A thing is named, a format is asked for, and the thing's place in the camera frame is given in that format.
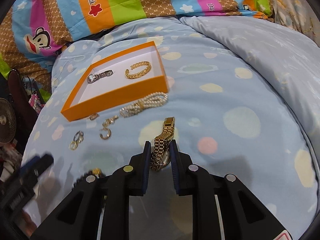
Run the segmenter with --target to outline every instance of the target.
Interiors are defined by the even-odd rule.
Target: silver rivet
[[[233,175],[233,174],[228,174],[228,175],[227,175],[227,180],[229,180],[229,181],[233,182],[233,181],[235,181],[235,180],[236,180],[236,176],[235,176],[235,175]]]
[[[133,171],[133,167],[130,166],[130,165],[127,165],[127,166],[124,166],[124,167],[123,167],[123,170],[124,170],[125,172],[130,172],[130,171]]]
[[[96,176],[93,176],[93,175],[90,175],[90,176],[88,176],[88,177],[85,178],[85,180],[86,180],[87,182],[94,182],[95,179],[96,179]]]
[[[199,167],[197,165],[191,164],[189,166],[189,170],[191,170],[191,171],[197,171],[198,169],[199,169]]]

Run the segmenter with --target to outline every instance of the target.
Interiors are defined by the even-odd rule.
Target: pearl necklace
[[[130,117],[141,113],[144,109],[163,106],[167,101],[167,94],[163,92],[152,93],[120,109],[120,115]]]

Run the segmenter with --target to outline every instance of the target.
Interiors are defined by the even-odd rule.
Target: gold watch
[[[170,163],[169,143],[174,136],[174,117],[164,120],[162,133],[155,138],[150,168],[159,171]]]

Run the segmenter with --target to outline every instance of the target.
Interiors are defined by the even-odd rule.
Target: white star
[[[182,7],[180,7],[180,9],[184,10],[185,13],[194,12],[192,5],[183,4]]]
[[[18,10],[24,9],[24,7],[27,5],[25,1],[23,1],[21,4],[18,5]]]

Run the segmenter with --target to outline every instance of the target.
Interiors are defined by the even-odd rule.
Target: gold earring
[[[135,78],[140,78],[140,77],[143,77],[145,74],[149,73],[149,71],[151,70],[151,64],[150,62],[148,61],[142,61],[142,62],[139,62],[139,63],[136,63],[136,64],[133,64],[131,66],[131,70],[137,68],[137,67],[141,67],[141,66],[147,66],[144,70],[138,72],[138,73],[135,73],[135,74],[131,74],[129,75],[129,69],[126,69],[125,70],[125,76],[129,79],[135,79]]]
[[[100,138],[101,138],[101,139],[108,140],[108,139],[110,138],[110,136],[111,136],[111,130],[110,130],[109,128],[104,127],[104,128],[102,128],[102,129],[100,129],[100,131],[108,131],[107,136],[105,136],[105,137],[102,135],[102,133],[100,134]]]

